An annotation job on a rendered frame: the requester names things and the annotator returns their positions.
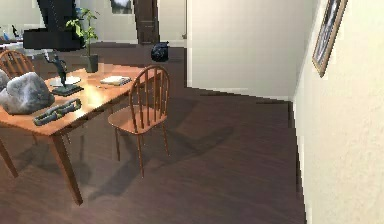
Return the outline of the brown wooden dining table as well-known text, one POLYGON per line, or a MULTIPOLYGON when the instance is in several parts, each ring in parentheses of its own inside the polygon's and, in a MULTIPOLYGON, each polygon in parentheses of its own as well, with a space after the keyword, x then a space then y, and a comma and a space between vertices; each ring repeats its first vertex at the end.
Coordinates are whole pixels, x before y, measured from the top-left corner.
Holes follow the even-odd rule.
POLYGON ((0 127, 3 130, 15 128, 20 131, 31 132, 36 137, 45 140, 49 144, 74 202, 81 205, 83 199, 65 148, 63 136, 122 101, 130 94, 132 83, 143 71, 144 69, 140 67, 104 63, 99 64, 99 71, 96 73, 87 73, 84 69, 78 69, 71 72, 71 75, 81 78, 79 85, 83 87, 83 90, 68 97, 56 96, 54 106, 63 104, 69 99, 79 98, 82 103, 79 110, 70 112, 57 121, 38 127, 32 119, 43 113, 45 109, 36 111, 31 115, 9 115, 0 107, 0 127), (122 86, 100 83, 101 79, 109 76, 130 77, 132 81, 122 86))

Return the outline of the brown wooden spindle chair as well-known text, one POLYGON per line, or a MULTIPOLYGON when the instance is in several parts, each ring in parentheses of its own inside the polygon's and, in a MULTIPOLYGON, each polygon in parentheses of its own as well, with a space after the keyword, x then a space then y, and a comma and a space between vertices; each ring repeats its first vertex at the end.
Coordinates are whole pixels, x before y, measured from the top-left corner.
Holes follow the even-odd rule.
POLYGON ((115 128, 116 146, 119 146, 119 131, 136 136, 141 176, 144 176, 142 155, 144 135, 151 129, 161 127, 164 150, 167 155, 170 155, 165 127, 165 121, 168 118, 169 96, 170 76, 168 71, 160 65, 147 66, 132 80, 128 92, 129 105, 108 117, 108 122, 115 128))
POLYGON ((0 69, 3 70, 9 78, 22 76, 28 72, 34 72, 35 68, 31 60, 15 50, 4 50, 0 53, 0 69))

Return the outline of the black bag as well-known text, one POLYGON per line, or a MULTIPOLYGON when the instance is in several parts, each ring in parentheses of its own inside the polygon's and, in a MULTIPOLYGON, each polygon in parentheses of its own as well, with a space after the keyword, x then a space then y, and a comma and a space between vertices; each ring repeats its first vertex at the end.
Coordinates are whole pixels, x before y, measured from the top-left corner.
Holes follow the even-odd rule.
POLYGON ((168 42, 159 42, 151 49, 151 59, 155 62, 165 62, 169 59, 168 42))

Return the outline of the dark brown room door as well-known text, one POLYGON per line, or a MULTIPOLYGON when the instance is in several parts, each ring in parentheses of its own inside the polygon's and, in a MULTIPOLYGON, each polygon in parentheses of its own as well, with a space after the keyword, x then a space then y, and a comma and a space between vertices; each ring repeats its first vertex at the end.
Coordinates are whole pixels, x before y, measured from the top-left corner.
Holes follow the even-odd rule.
POLYGON ((160 41, 157 0, 133 0, 138 43, 160 41))

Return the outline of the white plate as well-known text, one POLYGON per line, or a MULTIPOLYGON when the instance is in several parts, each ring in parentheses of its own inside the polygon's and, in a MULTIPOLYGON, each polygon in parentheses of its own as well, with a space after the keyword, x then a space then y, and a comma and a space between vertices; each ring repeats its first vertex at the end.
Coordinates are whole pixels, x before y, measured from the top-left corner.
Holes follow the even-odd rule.
MULTIPOLYGON (((80 77, 77 77, 77 76, 67 76, 66 80, 65 80, 65 84, 66 85, 73 85, 73 84, 79 83, 80 81, 81 81, 80 77)), ((49 84, 51 86, 53 86, 53 87, 62 87, 63 86, 60 77, 55 77, 55 78, 51 79, 49 81, 49 84)))

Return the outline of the green house plant in pot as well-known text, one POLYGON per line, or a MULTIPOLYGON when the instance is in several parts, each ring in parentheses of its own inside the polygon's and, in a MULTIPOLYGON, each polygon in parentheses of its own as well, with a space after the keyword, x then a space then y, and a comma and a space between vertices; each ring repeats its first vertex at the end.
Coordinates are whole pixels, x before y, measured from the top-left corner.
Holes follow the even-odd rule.
POLYGON ((87 73, 95 73, 98 71, 99 58, 97 54, 91 53, 91 41, 97 40, 95 28, 92 26, 92 21, 96 20, 97 11, 92 11, 88 8, 76 8, 77 17, 66 22, 66 26, 75 29, 75 34, 84 40, 83 47, 86 53, 83 59, 86 62, 85 70, 87 73))

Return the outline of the dark figure statue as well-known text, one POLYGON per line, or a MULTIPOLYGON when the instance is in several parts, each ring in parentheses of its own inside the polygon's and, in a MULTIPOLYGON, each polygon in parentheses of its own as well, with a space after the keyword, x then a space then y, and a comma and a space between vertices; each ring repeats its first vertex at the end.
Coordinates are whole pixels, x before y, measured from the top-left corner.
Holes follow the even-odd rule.
POLYGON ((52 89, 54 95, 67 97, 83 90, 83 87, 78 85, 78 82, 80 81, 79 77, 76 77, 76 82, 74 83, 69 83, 67 81, 66 62, 63 59, 60 59, 57 54, 55 54, 52 59, 49 58, 48 54, 45 54, 44 58, 47 63, 53 64, 56 67, 59 76, 59 85, 55 85, 52 89))

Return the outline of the grey rock-shaped object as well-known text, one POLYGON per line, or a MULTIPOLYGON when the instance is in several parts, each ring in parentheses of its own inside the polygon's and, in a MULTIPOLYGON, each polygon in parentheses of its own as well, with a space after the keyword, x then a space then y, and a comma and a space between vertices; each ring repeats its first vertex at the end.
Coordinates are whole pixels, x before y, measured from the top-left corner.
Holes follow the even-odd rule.
POLYGON ((0 69, 0 92, 7 86, 7 83, 10 81, 7 73, 0 69))
POLYGON ((32 114, 54 102, 54 95, 35 72, 12 78, 0 92, 0 106, 10 115, 32 114))

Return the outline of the dark framed wall picture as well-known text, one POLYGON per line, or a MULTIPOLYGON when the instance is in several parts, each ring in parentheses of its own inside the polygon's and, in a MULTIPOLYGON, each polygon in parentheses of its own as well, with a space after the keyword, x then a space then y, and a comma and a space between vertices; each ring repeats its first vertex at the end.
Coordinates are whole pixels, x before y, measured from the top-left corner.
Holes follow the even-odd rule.
POLYGON ((131 14, 131 0, 110 0, 113 14, 131 14))

